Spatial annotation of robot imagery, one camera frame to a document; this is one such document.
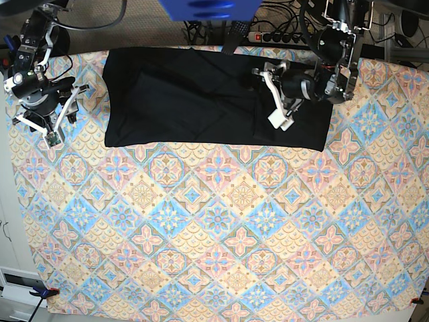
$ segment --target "power strip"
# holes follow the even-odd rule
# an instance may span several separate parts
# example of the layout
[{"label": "power strip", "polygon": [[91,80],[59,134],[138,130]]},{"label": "power strip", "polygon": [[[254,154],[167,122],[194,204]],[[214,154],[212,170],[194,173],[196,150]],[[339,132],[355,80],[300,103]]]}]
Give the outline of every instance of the power strip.
[{"label": "power strip", "polygon": [[289,44],[290,42],[297,44],[302,40],[300,35],[282,35],[279,32],[275,34],[272,32],[249,32],[247,39],[256,44]]}]

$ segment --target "black towel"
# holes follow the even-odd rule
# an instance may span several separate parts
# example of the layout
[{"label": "black towel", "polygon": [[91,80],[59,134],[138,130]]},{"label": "black towel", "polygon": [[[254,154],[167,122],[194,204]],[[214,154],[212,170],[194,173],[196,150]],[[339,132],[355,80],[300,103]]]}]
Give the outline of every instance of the black towel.
[{"label": "black towel", "polygon": [[286,132],[268,116],[274,99],[252,68],[279,60],[170,48],[111,50],[107,147],[150,142],[287,146],[323,151],[330,103],[305,102]]}]

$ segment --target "table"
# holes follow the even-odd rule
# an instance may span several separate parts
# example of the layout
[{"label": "table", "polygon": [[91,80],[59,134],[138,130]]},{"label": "table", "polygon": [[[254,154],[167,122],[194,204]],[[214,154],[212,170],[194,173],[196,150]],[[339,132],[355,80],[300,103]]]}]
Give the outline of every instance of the table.
[{"label": "table", "polygon": [[[216,50],[204,47],[200,50]],[[301,62],[304,51],[239,48]],[[362,60],[322,153],[104,146],[108,52],[72,57],[90,85],[66,143],[7,129],[49,312],[132,321],[324,321],[410,307],[429,276],[429,78]],[[60,74],[67,58],[50,62]]]}]

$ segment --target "diamond pattern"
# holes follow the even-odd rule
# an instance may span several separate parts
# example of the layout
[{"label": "diamond pattern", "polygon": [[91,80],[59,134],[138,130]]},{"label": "diamond pattern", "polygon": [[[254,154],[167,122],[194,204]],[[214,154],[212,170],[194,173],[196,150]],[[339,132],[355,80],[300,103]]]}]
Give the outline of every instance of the diamond pattern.
[{"label": "diamond pattern", "polygon": [[[239,54],[313,59],[307,52]],[[426,73],[362,60],[323,152],[159,143],[108,149],[108,52],[75,55],[90,89],[47,150],[12,126],[30,250],[49,312],[149,322],[316,322],[406,309],[429,276]],[[55,76],[69,61],[55,58]],[[10,99],[9,116],[17,111]]]}]

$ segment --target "blue object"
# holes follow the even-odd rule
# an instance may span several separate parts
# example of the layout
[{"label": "blue object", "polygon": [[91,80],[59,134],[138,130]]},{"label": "blue object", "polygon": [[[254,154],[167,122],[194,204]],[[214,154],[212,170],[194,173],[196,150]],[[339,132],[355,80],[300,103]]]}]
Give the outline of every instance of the blue object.
[{"label": "blue object", "polygon": [[11,52],[17,51],[17,48],[15,47],[15,42],[13,41],[11,36],[6,35],[3,39],[5,40],[5,44],[7,45],[7,47]]},{"label": "blue object", "polygon": [[160,0],[173,21],[251,21],[262,0]]}]

